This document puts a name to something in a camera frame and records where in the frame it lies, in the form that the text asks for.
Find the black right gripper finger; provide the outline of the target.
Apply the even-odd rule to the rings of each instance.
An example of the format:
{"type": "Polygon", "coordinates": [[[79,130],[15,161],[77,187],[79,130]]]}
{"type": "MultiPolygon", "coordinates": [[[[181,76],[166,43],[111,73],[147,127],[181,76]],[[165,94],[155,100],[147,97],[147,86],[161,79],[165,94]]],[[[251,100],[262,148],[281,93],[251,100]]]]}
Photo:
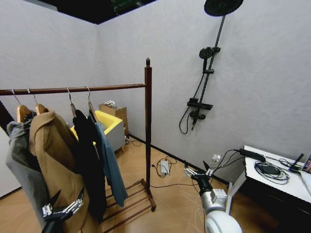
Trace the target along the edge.
{"type": "Polygon", "coordinates": [[[214,173],[215,168],[210,167],[205,161],[203,161],[204,167],[206,169],[205,175],[206,176],[212,176],[214,173]]]}
{"type": "Polygon", "coordinates": [[[195,170],[191,169],[190,164],[186,160],[184,160],[183,163],[184,163],[184,172],[187,176],[193,177],[198,174],[195,170]]]}

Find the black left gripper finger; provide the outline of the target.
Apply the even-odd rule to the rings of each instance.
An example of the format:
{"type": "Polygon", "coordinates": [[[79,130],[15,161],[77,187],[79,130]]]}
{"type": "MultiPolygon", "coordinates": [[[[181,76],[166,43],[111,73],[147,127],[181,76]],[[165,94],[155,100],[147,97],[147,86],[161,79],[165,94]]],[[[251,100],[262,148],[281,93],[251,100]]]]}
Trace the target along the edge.
{"type": "Polygon", "coordinates": [[[61,193],[61,190],[59,190],[55,195],[53,195],[50,198],[50,201],[42,207],[41,213],[43,217],[50,216],[53,213],[53,207],[56,201],[58,200],[60,193],[61,193]]]}
{"type": "Polygon", "coordinates": [[[63,214],[75,214],[84,205],[84,191],[85,187],[83,186],[78,195],[78,198],[62,211],[63,214]]]}

